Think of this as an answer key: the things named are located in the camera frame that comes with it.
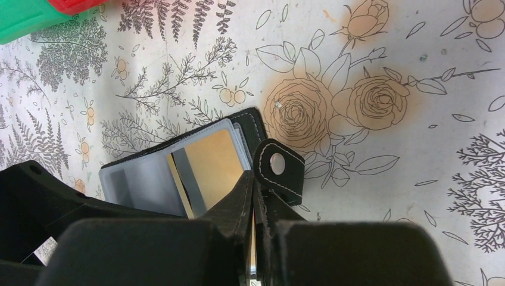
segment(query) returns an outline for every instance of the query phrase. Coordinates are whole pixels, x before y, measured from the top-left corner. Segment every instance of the rose drawing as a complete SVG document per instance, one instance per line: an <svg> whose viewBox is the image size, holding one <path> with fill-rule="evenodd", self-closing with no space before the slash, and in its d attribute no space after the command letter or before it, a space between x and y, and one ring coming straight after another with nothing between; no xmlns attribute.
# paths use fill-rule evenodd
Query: rose drawing
<svg viewBox="0 0 505 286"><path fill-rule="evenodd" d="M293 150L314 150L328 134L332 95L312 76L283 80L269 95L264 117L272 138Z"/></svg>
<svg viewBox="0 0 505 286"><path fill-rule="evenodd" d="M347 35L349 40L362 39L379 33L389 18L388 4L383 0L366 0L353 13L347 27L332 35Z"/></svg>
<svg viewBox="0 0 505 286"><path fill-rule="evenodd" d="M356 128L381 130L398 124L407 111L409 90L388 76L374 76L358 81L354 88L347 88L335 95L333 108ZM342 134L339 130L330 130Z"/></svg>

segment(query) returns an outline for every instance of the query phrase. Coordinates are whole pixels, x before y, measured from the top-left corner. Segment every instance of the orange stain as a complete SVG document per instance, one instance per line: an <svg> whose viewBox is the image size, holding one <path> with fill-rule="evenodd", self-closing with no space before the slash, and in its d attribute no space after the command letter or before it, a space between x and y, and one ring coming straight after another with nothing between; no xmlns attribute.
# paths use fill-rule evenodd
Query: orange stain
<svg viewBox="0 0 505 286"><path fill-rule="evenodd" d="M327 19L329 19L333 23L336 23L336 19L333 18L333 17L331 17L331 15L330 15L330 13L328 13L328 11L323 10L323 12L324 12L324 14L325 14L325 16L326 16Z"/></svg>

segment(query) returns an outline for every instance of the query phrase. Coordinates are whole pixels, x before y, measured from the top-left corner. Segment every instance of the black leather strap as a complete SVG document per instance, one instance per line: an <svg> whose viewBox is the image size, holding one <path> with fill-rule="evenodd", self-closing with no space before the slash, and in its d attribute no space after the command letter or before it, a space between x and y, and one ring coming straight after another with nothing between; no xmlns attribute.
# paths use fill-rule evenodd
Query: black leather strap
<svg viewBox="0 0 505 286"><path fill-rule="evenodd" d="M285 161L285 170L280 175L273 173L270 166L270 158L276 153L282 155ZM290 206L301 204L304 168L303 157L274 139L262 141L254 154L256 179L273 189Z"/></svg>

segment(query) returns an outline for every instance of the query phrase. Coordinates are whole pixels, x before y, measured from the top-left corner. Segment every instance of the white stitching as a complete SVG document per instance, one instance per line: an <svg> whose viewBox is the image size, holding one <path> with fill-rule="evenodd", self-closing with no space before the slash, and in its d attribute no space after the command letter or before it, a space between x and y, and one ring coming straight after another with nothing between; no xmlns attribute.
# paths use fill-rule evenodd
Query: white stitching
<svg viewBox="0 0 505 286"><path fill-rule="evenodd" d="M301 195L297 194L297 193L296 193L295 191L293 191L292 189L289 189L289 188L287 188L287 187L285 187L285 186L283 186L283 185L281 185L281 184L279 184L279 183L277 183L277 182L271 181L270 179L266 178L266 177L265 177L265 175L261 172L261 158L262 158L262 156L263 156L263 154L264 154L264 152L265 152L265 149L266 149L269 145L274 145L274 146L276 146L276 147L280 148L280 149L281 149L281 150L283 150L284 152L288 153L291 157L293 157L293 158L297 159L298 161L300 161L300 163L304 164L302 160L300 160L300 159L299 159L298 157L296 157L296 156L293 156L290 152L288 152L286 149L282 148L281 146L279 146L279 145L275 144L274 142L272 142L272 143L268 143L267 145L265 145L265 146L263 147L263 150L261 151L261 154L260 154L260 165L259 165L259 167L258 167L258 168L259 168L259 173L260 173L261 177L262 177L263 179L265 179L265 180L269 181L270 183L273 183L273 184L275 184L275 185L277 185L277 186L279 186L279 187L281 187L281 188L283 188L283 189L287 189L288 191L292 192L293 194L295 194L295 195L297 195L297 196L299 196L299 197L302 197Z"/></svg>

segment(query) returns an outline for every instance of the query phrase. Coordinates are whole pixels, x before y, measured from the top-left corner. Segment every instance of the black card holder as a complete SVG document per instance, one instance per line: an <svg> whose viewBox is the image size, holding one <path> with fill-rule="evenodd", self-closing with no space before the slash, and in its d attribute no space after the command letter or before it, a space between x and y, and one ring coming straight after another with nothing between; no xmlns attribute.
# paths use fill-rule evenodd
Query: black card holder
<svg viewBox="0 0 505 286"><path fill-rule="evenodd" d="M254 169L255 178L261 183L261 188L274 190L274 192L290 206L301 204L304 159L280 142L274 139L267 139L261 114L256 108L242 110L224 117L224 119L229 119L234 125L240 126L245 145L248 148L251 158L253 158L251 165ZM102 166L101 169L134 160L167 148L215 123L216 122L201 126L154 147L108 163ZM280 154L285 160L285 170L280 175L275 174L270 165L270 159L274 154Z"/></svg>
<svg viewBox="0 0 505 286"><path fill-rule="evenodd" d="M242 133L244 134L244 139L247 143L249 152L251 155L254 154L258 146L260 145L260 142L265 140L267 138L266 136L266 131L263 125L263 121L261 119L261 114L256 108L248 108L244 109L240 112L234 113L230 116L224 117L227 119L230 119L233 124L237 123L240 125L242 128ZM177 137L174 137L166 142L160 143L156 146L153 146L151 148L142 150L140 152L134 153L132 155L129 155L125 158L121 158L120 160L116 160L114 162L108 163L103 165L101 168L105 169L110 166L114 166L120 163L124 163L129 160L133 160L145 155L152 154L158 150L167 148L209 126L211 126L213 123L209 123L205 126L200 126L194 130L191 130L189 132L186 132L182 135L179 135Z"/></svg>

